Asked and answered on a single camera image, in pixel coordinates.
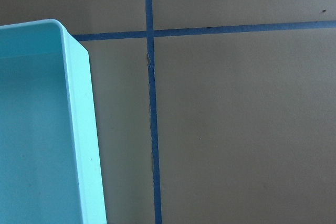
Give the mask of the light blue plastic bin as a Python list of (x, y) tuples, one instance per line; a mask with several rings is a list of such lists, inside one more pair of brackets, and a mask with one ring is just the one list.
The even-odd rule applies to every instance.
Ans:
[(1, 223), (106, 223), (89, 54), (55, 19), (1, 27)]

